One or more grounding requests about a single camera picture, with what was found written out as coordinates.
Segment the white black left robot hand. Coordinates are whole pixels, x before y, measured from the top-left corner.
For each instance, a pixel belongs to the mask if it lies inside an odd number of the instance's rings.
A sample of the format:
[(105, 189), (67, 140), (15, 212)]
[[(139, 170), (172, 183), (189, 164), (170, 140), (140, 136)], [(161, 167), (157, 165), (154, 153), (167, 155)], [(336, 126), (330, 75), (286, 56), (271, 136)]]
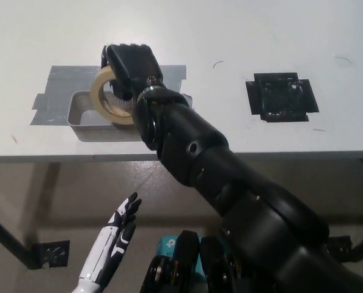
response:
[(112, 280), (136, 229), (136, 212), (142, 200), (136, 192), (127, 197), (102, 227), (86, 258), (73, 292), (103, 292)]

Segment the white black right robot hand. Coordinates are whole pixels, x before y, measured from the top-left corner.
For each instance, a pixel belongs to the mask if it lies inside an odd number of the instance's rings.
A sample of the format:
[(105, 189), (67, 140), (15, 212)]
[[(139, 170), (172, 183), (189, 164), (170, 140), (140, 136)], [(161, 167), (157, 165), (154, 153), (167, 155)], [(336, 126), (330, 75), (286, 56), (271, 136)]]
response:
[(137, 98), (147, 87), (164, 87), (163, 73), (147, 45), (105, 45), (101, 53), (101, 68), (107, 66), (115, 74), (110, 81), (114, 95), (124, 101)]

